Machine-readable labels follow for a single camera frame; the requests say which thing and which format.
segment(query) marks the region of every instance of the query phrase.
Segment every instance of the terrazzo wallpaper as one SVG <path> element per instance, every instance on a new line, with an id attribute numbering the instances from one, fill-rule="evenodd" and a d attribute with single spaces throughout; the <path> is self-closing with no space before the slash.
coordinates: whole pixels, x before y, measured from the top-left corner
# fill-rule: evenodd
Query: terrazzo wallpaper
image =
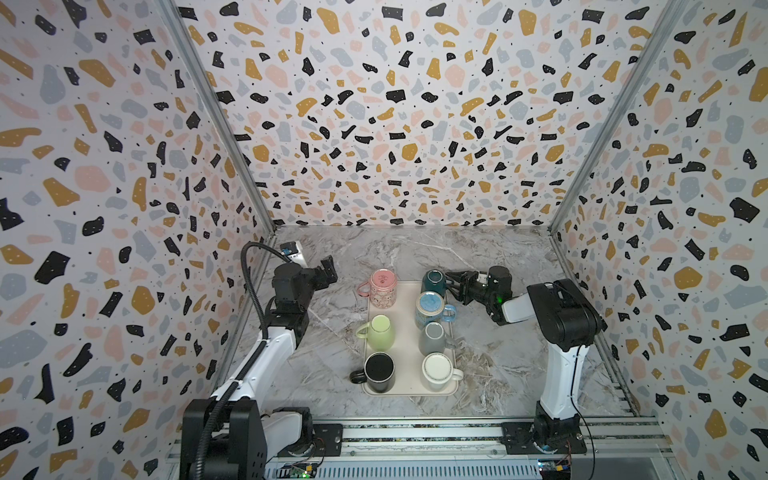
<path id="1" fill-rule="evenodd" d="M 689 478 L 768 478 L 768 2 L 690 2 L 556 233 Z"/>
<path id="2" fill-rule="evenodd" d="M 261 225 L 153 3 L 0 14 L 0 477 L 164 478 Z"/>
<path id="3" fill-rule="evenodd" d="M 179 0 L 275 223 L 549 223 L 664 7 Z"/>

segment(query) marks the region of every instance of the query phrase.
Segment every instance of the beige tray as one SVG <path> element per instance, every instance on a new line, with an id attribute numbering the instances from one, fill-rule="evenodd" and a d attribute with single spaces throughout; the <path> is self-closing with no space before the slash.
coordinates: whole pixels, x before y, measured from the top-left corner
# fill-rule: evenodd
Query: beige tray
<path id="1" fill-rule="evenodd" d="M 371 396 L 440 396 L 453 395 L 458 389 L 458 382 L 451 380 L 439 392 L 433 392 L 422 384 L 422 362 L 424 356 L 419 351 L 419 335 L 421 330 L 415 323 L 416 300 L 422 291 L 422 283 L 405 281 L 397 283 L 397 300 L 388 309 L 380 309 L 368 302 L 368 321 L 376 315 L 386 315 L 395 327 L 395 343 L 387 350 L 387 354 L 395 362 L 395 385 L 387 393 L 376 393 L 366 383 L 362 384 L 365 393 Z M 445 332 L 452 335 L 452 324 L 442 323 Z M 373 353 L 366 342 L 366 358 Z M 445 349 L 444 354 L 456 365 L 456 355 L 453 350 Z"/>

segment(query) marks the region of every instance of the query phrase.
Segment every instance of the marble table surface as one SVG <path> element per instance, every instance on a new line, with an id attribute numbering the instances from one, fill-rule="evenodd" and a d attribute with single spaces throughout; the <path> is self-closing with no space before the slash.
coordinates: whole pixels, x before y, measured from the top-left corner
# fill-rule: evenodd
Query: marble table surface
<path id="1" fill-rule="evenodd" d="M 379 268 L 400 280 L 420 280 L 427 270 L 509 268 L 512 292 L 532 283 L 564 278 L 545 230 L 504 227 L 281 227 L 276 245 L 298 240 L 307 263 L 333 255 L 339 281 L 315 292 L 310 327 L 296 352 L 281 367 L 263 410 L 308 406 L 316 417 L 330 416 L 532 416 L 544 390 L 547 343 L 538 323 L 497 326 L 478 303 L 456 301 L 454 324 L 457 367 L 465 379 L 451 396 L 372 397 L 348 375 L 362 368 L 364 344 L 355 330 L 366 321 L 368 300 L 356 287 Z M 280 260 L 273 257 L 259 288 L 262 305 L 274 294 L 271 280 Z M 230 368 L 244 358 L 258 337 L 252 310 Z M 592 347 L 584 365 L 578 405 L 586 416 L 631 416 L 624 395 L 612 383 Z"/>

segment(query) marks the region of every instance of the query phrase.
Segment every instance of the white arm segment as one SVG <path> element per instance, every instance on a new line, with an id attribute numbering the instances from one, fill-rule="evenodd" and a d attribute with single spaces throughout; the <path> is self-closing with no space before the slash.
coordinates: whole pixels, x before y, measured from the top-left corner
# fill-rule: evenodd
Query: white arm segment
<path id="1" fill-rule="evenodd" d="M 574 403 L 576 403 L 581 382 L 581 368 L 587 358 L 589 346 L 581 346 L 581 350 L 579 348 L 575 346 L 563 352 L 559 346 L 549 344 L 547 381 L 544 392 L 541 394 L 541 407 L 551 419 L 565 420 L 576 415 L 576 410 L 571 404 L 571 380 L 573 380 L 573 393 L 576 396 Z"/>
<path id="2" fill-rule="evenodd" d="M 231 402 L 236 402 L 244 397 L 256 400 L 260 406 L 263 404 L 264 397 L 272 386 L 272 381 L 280 371 L 280 367 L 296 350 L 296 335 L 294 335 L 292 330 L 287 330 L 282 326 L 271 326 L 269 331 L 270 338 L 266 341 L 266 347 L 256 362 L 248 369 L 245 378 L 242 381 L 235 380 L 240 370 L 246 367 L 248 359 L 256 352 L 259 344 L 262 343 L 261 334 L 259 334 L 259 339 L 253 344 L 243 362 L 237 367 L 237 370 L 213 393 L 212 396 L 214 398 L 221 398 L 232 382 L 238 382 L 240 386 L 237 387 L 237 390 L 230 397 Z"/>

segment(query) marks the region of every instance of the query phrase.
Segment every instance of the black mug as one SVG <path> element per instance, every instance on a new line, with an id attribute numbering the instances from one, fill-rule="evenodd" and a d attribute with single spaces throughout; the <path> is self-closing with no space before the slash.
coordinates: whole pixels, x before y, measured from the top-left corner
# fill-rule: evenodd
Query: black mug
<path id="1" fill-rule="evenodd" d="M 372 353 L 363 368 L 349 374 L 352 383 L 368 383 L 376 393 L 386 393 L 395 385 L 395 362 L 384 352 Z"/>

